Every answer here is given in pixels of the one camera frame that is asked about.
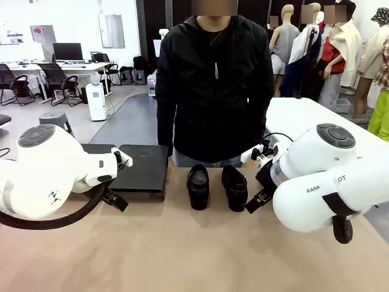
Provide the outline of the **white air purifier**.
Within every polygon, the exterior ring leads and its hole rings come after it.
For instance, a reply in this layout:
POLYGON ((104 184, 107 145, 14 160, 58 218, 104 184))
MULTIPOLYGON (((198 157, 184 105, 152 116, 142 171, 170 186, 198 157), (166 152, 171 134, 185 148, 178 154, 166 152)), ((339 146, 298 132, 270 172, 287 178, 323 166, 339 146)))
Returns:
POLYGON ((91 120, 93 122, 106 120, 108 115, 103 85, 101 83, 89 83, 85 90, 91 120))

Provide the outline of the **white office desk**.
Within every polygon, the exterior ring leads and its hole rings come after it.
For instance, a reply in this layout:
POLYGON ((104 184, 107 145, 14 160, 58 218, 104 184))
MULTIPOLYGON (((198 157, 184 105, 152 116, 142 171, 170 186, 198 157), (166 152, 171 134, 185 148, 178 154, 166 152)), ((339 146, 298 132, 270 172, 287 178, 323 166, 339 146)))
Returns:
MULTIPOLYGON (((6 64, 11 71, 16 74, 24 74, 24 75, 32 75, 38 77, 38 83, 41 85, 43 89, 43 101, 41 104, 51 101, 51 98, 48 98, 45 90, 44 90, 44 71, 38 64, 26 64, 21 65, 17 63, 0 63, 6 64)), ((57 64, 62 71, 66 75, 85 75, 90 76, 92 82, 98 82, 98 78, 96 78, 96 74, 99 70, 103 71, 103 78, 105 81, 105 85, 107 86, 107 74, 105 70, 106 63, 90 63, 90 64, 57 64)))

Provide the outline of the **black office chair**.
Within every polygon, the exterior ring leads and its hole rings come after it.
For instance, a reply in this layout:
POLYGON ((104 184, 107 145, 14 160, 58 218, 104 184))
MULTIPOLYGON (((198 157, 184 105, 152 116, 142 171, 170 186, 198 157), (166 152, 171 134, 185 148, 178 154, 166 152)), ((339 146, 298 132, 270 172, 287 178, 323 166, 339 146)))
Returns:
POLYGON ((65 102, 74 107, 82 103, 76 75, 68 77, 56 63, 40 63, 38 66, 44 72, 52 106, 65 102))
POLYGON ((26 75, 15 76, 6 64, 0 64, 0 105, 17 103, 26 106, 35 101, 26 75), (13 97, 5 99, 4 91, 10 91, 13 97))
POLYGON ((119 66, 118 66, 118 64, 111 62, 106 53, 101 53, 101 52, 91 53, 91 60, 94 63, 106 63, 106 65, 104 66, 104 69, 98 70, 98 73, 100 74, 100 79, 102 79, 104 74, 106 74, 109 81, 113 85, 115 85, 115 83, 113 83, 111 80, 111 75, 116 75, 118 77, 120 86, 122 86, 122 79, 120 77, 119 66))

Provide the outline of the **grey panel with red button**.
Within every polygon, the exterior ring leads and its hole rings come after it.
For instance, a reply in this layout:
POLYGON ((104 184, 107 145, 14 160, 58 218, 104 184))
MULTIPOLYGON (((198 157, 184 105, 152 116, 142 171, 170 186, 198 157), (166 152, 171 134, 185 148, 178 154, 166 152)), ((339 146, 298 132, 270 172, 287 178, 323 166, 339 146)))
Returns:
POLYGON ((41 43, 45 61, 52 62, 53 43, 56 43, 53 25, 30 26, 34 42, 41 43))

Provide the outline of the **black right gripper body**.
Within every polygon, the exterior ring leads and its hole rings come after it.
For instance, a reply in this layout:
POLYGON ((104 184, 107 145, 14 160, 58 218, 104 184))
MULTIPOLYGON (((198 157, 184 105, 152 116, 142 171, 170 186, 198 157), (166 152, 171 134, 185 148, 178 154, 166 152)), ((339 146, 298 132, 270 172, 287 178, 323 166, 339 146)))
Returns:
POLYGON ((262 185, 263 193, 267 197, 273 197, 276 190, 276 184, 273 182, 270 170, 272 167, 272 161, 265 163, 256 174, 256 180, 262 185))

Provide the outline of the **mannequin plaid shirt neon trousers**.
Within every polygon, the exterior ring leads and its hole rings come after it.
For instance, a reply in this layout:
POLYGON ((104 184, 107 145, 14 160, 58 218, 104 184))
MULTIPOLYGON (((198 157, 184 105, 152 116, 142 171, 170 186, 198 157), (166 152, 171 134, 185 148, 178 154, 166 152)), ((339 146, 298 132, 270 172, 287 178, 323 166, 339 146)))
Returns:
POLYGON ((381 57, 382 66, 373 80, 381 87, 381 90, 368 125, 368 131, 385 142, 389 142, 389 38, 384 42, 381 57))

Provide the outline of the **grey wall cabinet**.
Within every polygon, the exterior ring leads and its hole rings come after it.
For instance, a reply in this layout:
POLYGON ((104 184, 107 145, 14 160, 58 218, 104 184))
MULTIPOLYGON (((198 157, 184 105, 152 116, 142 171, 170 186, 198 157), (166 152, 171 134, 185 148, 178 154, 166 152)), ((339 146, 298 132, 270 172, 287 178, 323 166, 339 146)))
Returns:
POLYGON ((124 49, 125 38, 122 16, 99 14, 98 22, 102 47, 104 49, 124 49))

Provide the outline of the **mannequin red top cream jacket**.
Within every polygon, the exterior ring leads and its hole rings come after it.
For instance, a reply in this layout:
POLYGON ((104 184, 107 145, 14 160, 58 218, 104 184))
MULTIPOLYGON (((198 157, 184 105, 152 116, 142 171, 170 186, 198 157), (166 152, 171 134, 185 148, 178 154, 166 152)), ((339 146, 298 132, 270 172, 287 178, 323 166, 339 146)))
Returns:
POLYGON ((353 21, 355 9, 352 0, 340 0, 335 4, 336 23, 326 39, 321 57, 326 67, 318 97, 318 103, 328 109, 336 104, 341 87, 351 85, 356 69, 361 36, 353 21))

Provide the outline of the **background person dark hair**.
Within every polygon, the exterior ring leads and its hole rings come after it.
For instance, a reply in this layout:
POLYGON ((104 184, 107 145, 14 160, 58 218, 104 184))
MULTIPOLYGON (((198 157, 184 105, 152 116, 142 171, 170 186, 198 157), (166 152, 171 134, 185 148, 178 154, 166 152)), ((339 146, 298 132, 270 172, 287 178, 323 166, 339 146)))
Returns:
POLYGON ((279 36, 279 20, 277 15, 269 17, 267 32, 269 37, 269 50, 272 52, 279 36))

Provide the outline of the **person in black jacket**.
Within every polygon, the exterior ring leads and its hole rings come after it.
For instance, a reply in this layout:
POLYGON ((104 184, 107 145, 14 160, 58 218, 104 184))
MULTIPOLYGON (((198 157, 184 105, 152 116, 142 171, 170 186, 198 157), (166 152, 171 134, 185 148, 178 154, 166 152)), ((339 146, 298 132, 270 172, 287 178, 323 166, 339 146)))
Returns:
POLYGON ((266 31, 238 13, 239 0, 191 0, 191 17, 160 45, 156 92, 176 98, 176 167, 241 165, 256 146, 249 97, 274 87, 266 31))

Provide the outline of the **grey plastic crate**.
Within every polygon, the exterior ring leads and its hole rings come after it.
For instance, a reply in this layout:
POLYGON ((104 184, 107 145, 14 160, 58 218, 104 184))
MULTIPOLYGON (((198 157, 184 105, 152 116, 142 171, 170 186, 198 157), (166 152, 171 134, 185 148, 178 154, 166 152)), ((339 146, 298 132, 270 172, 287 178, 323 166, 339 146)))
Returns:
POLYGON ((348 114, 351 110, 352 103, 345 98, 338 98, 336 103, 332 106, 331 110, 335 113, 348 114))

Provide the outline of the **mannequin with white garment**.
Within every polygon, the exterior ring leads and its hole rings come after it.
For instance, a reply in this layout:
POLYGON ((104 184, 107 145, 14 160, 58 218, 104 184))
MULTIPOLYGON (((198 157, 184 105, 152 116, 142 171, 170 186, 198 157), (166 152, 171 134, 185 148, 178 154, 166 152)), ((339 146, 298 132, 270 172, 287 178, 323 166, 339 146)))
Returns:
POLYGON ((301 97, 301 89, 303 87, 307 71, 312 61, 317 57, 320 47, 319 42, 321 40, 321 34, 320 26, 317 22, 317 16, 321 11, 321 5, 317 2, 310 3, 306 6, 306 12, 310 12, 310 10, 312 10, 312 18, 309 20, 309 23, 306 25, 306 27, 301 31, 301 34, 296 37, 292 46, 292 54, 288 64, 289 76, 291 78, 287 91, 289 97, 301 97), (318 34, 315 37, 314 44, 312 45, 311 62, 308 63, 306 54, 311 27, 315 27, 318 34))

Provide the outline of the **grey plastic stool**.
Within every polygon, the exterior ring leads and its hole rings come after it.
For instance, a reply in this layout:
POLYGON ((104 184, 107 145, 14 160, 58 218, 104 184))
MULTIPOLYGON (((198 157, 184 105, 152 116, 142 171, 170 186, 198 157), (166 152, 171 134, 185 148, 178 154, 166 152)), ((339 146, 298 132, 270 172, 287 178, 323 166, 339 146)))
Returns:
POLYGON ((40 125, 56 125, 74 136, 71 125, 64 112, 45 113, 39 118, 40 125))
POLYGON ((132 85, 134 83, 132 66, 122 66, 119 72, 120 79, 123 85, 132 85))
POLYGON ((147 84, 144 70, 133 70, 134 84, 138 86, 144 86, 147 84))

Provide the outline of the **person left forearm black sleeve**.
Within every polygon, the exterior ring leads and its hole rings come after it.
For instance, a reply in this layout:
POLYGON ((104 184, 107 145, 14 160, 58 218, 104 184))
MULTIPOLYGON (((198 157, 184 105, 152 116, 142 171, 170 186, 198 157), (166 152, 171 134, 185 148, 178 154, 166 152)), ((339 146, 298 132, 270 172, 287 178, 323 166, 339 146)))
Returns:
POLYGON ((274 96, 274 87, 261 89, 249 97, 249 133, 254 144, 259 144, 264 136, 266 113, 274 96))

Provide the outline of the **person right forearm black sleeve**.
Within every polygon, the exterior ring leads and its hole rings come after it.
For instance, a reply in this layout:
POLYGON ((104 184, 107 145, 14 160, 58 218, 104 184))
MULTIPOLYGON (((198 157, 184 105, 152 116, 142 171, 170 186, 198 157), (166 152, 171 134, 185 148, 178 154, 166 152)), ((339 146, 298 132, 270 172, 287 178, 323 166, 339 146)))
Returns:
POLYGON ((159 145, 173 151, 173 125, 176 114, 176 98, 170 93, 156 92, 157 99, 157 139, 159 145))

